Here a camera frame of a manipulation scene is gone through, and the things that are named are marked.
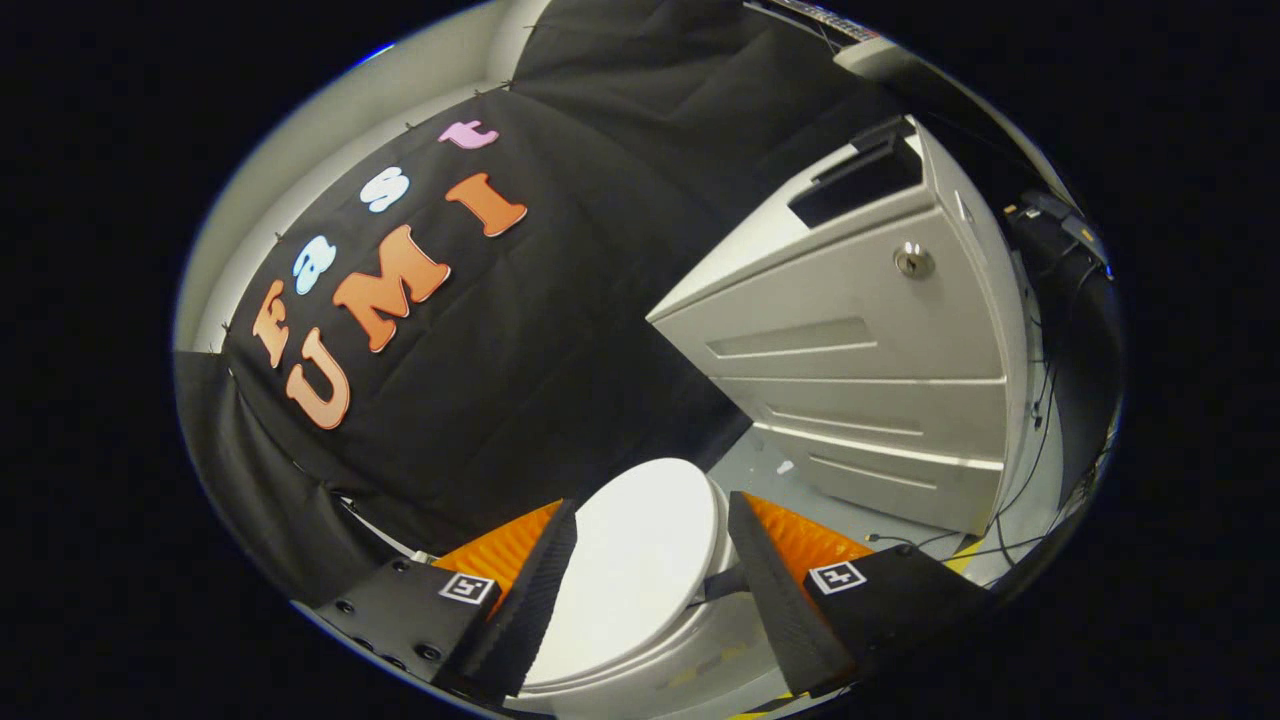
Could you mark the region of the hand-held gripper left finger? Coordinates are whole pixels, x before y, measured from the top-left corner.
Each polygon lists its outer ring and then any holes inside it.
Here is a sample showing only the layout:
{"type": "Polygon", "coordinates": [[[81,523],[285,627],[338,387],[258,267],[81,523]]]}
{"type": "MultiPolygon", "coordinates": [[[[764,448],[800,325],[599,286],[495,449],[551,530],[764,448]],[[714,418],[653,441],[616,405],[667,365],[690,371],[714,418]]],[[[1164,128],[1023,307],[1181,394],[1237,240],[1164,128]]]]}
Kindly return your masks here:
{"type": "Polygon", "coordinates": [[[579,538],[576,510],[558,500],[434,562],[392,559],[314,609],[312,620],[442,693],[513,698],[550,624],[579,538]]]}

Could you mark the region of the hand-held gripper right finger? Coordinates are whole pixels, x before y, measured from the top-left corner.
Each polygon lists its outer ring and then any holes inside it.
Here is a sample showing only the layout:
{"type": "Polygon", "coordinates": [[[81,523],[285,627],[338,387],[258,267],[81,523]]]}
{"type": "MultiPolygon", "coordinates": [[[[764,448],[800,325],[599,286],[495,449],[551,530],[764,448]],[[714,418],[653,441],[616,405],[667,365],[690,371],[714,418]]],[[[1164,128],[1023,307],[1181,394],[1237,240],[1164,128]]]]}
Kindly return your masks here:
{"type": "Polygon", "coordinates": [[[910,544],[873,551],[730,493],[728,532],[787,688],[818,696],[956,639],[993,593],[910,544]]]}

